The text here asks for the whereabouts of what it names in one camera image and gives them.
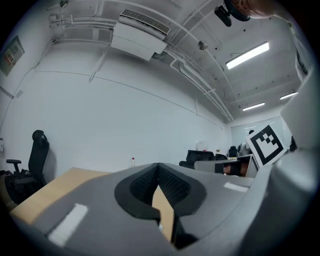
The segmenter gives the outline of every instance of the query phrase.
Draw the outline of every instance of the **wooden tabletop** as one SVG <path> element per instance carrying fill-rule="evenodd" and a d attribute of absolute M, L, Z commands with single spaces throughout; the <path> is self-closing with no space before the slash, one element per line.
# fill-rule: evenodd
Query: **wooden tabletop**
<path fill-rule="evenodd" d="M 23 201 L 10 213 L 31 225 L 48 206 L 82 183 L 108 174 L 110 174 L 110 172 L 73 167 Z M 160 211 L 160 223 L 163 226 L 162 232 L 167 240 L 170 241 L 174 221 L 174 210 L 159 187 L 154 192 L 152 206 Z"/>

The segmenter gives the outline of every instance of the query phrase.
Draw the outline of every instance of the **air vent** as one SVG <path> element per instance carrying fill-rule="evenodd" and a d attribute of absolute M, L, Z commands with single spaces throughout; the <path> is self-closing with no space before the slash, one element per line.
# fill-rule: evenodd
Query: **air vent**
<path fill-rule="evenodd" d="M 136 12 L 136 11 L 133 11 L 133 10 L 128 10 L 128 9 L 125 9 L 121 14 L 120 16 L 123 16 L 123 17 L 127 17 L 127 18 L 130 18 L 130 19 L 134 19 L 136 21 L 139 21 L 145 25 L 148 25 L 150 27 L 153 27 L 154 29 L 158 30 L 159 32 L 165 34 L 166 36 L 168 35 L 169 33 L 169 30 L 170 28 L 167 27 L 166 25 L 160 23 L 159 21 L 149 17 L 149 16 L 146 16 L 144 14 L 141 14 L 139 12 Z"/>

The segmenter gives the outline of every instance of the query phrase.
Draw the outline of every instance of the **air conditioner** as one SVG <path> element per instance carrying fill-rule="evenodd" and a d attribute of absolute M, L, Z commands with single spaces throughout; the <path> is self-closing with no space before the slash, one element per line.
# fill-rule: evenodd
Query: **air conditioner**
<path fill-rule="evenodd" d="M 136 11 L 125 9 L 114 26 L 111 47 L 149 61 L 167 47 L 163 39 L 170 28 Z"/>

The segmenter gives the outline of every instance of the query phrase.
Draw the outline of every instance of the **plastic bottle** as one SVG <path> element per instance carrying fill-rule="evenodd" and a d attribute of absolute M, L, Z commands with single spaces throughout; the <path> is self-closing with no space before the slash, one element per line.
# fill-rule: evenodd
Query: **plastic bottle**
<path fill-rule="evenodd" d="M 135 158 L 132 157 L 131 159 L 131 167 L 135 167 L 136 166 L 136 161 L 135 161 Z"/>

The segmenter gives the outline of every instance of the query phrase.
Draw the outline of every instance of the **fluorescent light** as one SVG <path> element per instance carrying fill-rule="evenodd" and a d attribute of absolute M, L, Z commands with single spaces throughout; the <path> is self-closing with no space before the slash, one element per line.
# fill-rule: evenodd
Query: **fluorescent light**
<path fill-rule="evenodd" d="M 242 111 L 247 111 L 247 110 L 251 110 L 251 109 L 254 109 L 254 108 L 257 108 L 257 107 L 260 107 L 260 106 L 263 106 L 265 103 L 260 103 L 258 105 L 254 105 L 254 106 L 250 106 L 250 107 L 246 107 L 244 109 L 242 109 Z"/>
<path fill-rule="evenodd" d="M 285 99 L 285 98 L 289 98 L 289 97 L 291 97 L 291 96 L 293 96 L 293 95 L 296 95 L 297 93 L 298 93 L 298 92 L 296 91 L 296 92 L 290 93 L 290 94 L 288 94 L 288 95 L 282 96 L 282 97 L 280 98 L 280 100 L 283 100 L 283 99 Z"/>
<path fill-rule="evenodd" d="M 239 55 L 238 57 L 234 58 L 233 60 L 228 61 L 226 63 L 226 66 L 228 67 L 228 69 L 232 69 L 235 66 L 238 66 L 239 64 L 241 64 L 247 60 L 250 60 L 251 58 L 253 58 L 259 54 L 262 54 L 268 50 L 269 50 L 269 43 L 264 42 L 263 44 L 258 45 L 257 47 Z"/>

